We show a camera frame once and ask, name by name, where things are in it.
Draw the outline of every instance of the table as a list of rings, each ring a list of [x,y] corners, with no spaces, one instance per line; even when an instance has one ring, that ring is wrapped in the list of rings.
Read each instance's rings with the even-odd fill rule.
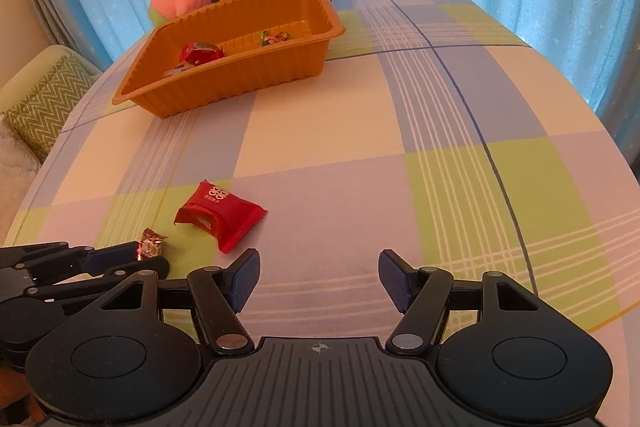
[[[166,120],[110,105],[133,46],[73,111],[8,244],[98,248],[151,227],[172,277],[255,247],[241,318],[256,338],[386,338],[399,314],[378,282],[384,248],[459,279],[505,271],[606,346],[601,419],[637,425],[640,188],[600,122],[469,0],[333,1],[348,31],[319,77]],[[173,225],[205,178],[269,211],[230,255]],[[472,320],[458,312],[450,331]]]

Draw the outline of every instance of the wall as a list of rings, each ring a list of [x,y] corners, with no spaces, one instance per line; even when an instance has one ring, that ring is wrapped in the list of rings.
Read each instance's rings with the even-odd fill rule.
[[[48,45],[29,0],[0,0],[0,87]]]

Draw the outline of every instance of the chevron pattern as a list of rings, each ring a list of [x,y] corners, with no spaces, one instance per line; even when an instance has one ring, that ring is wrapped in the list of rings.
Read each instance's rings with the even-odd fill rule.
[[[95,77],[75,58],[62,57],[18,105],[6,112],[9,126],[41,162],[49,155],[69,113],[94,81]]]

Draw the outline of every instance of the orange plastic tray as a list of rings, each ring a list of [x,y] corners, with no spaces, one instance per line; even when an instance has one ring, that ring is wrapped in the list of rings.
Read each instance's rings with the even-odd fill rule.
[[[260,47],[260,32],[291,40]],[[223,0],[156,28],[122,79],[113,104],[131,100],[159,118],[244,92],[320,74],[329,39],[345,28],[329,0]],[[190,42],[224,58],[163,78]]]

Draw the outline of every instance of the silver screw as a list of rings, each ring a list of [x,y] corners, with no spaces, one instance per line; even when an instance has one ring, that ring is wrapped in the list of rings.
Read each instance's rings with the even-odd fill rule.
[[[226,335],[218,337],[216,340],[216,344],[218,344],[222,349],[228,349],[230,351],[240,349],[248,343],[249,340],[247,340],[244,335],[238,335],[237,333],[227,333]]]
[[[413,333],[402,333],[394,336],[391,343],[398,349],[417,349],[422,345],[422,339]]]

